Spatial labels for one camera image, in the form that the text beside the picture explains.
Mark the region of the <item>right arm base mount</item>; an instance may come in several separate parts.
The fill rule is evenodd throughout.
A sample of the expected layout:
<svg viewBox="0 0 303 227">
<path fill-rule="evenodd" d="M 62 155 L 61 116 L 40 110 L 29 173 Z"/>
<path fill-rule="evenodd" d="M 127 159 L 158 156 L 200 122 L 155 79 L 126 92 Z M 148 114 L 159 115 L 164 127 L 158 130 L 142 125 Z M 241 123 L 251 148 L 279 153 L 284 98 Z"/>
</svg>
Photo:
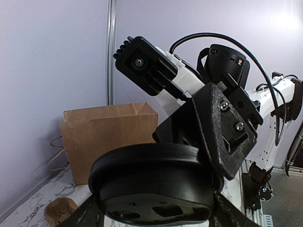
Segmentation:
<svg viewBox="0 0 303 227">
<path fill-rule="evenodd" d="M 247 173 L 242 173 L 244 208 L 253 211 L 261 209 L 261 200 L 270 200 L 272 190 L 268 186 L 271 179 L 271 168 L 268 171 L 259 168 L 256 162 L 250 165 Z"/>
</svg>

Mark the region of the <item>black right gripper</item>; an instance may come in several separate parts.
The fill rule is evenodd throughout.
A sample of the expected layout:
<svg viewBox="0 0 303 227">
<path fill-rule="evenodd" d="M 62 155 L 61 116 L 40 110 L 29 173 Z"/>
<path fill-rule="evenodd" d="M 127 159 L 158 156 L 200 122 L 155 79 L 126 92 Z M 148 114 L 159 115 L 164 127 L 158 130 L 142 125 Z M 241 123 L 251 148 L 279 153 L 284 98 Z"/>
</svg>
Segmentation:
<svg viewBox="0 0 303 227">
<path fill-rule="evenodd" d="M 153 139 L 198 147 L 215 172 L 233 179 L 263 122 L 244 91 L 249 69 L 242 53 L 220 44 L 200 52 L 196 69 L 153 48 L 152 89 L 169 115 Z"/>
</svg>

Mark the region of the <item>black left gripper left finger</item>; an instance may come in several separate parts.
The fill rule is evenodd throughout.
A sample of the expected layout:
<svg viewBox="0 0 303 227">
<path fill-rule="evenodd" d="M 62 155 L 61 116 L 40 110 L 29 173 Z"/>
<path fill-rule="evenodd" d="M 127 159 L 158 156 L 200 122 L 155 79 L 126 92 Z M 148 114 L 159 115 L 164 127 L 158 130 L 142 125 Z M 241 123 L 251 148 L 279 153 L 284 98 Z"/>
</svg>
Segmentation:
<svg viewBox="0 0 303 227">
<path fill-rule="evenodd" d="M 58 227 L 103 227 L 104 214 L 98 207 L 96 194 L 90 195 L 65 221 Z"/>
</svg>

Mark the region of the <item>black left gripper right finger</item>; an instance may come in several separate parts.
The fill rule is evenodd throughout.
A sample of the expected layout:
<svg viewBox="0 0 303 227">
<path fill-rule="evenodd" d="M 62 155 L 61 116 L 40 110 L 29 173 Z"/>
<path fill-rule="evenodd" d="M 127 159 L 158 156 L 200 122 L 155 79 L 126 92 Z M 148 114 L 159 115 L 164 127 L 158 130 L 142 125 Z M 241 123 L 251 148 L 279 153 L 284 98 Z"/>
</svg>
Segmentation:
<svg viewBox="0 0 303 227">
<path fill-rule="evenodd" d="M 208 221 L 209 227 L 258 227 L 220 192 L 214 193 L 214 210 Z"/>
</svg>

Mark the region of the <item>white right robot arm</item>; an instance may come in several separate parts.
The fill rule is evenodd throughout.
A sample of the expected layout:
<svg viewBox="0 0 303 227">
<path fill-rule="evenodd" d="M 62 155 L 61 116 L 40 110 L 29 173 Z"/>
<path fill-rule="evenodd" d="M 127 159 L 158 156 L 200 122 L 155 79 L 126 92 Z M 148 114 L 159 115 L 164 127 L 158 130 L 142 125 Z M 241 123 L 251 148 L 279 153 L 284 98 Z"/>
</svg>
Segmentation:
<svg viewBox="0 0 303 227">
<path fill-rule="evenodd" d="M 169 117 L 153 134 L 156 154 L 165 162 L 193 163 L 206 170 L 209 177 L 231 180 L 257 142 L 257 127 L 270 116 L 273 129 L 267 149 L 257 159 L 262 170 L 270 170 L 277 152 L 275 134 L 297 118 L 303 83 L 276 76 L 272 80 L 274 93 L 264 85 L 245 91 L 249 61 L 239 51 L 219 44 L 199 54 L 197 73 L 208 83 L 201 82 L 177 56 L 161 54 L 176 65 L 177 79 L 191 98 L 180 105 L 167 91 L 158 94 Z"/>
</svg>

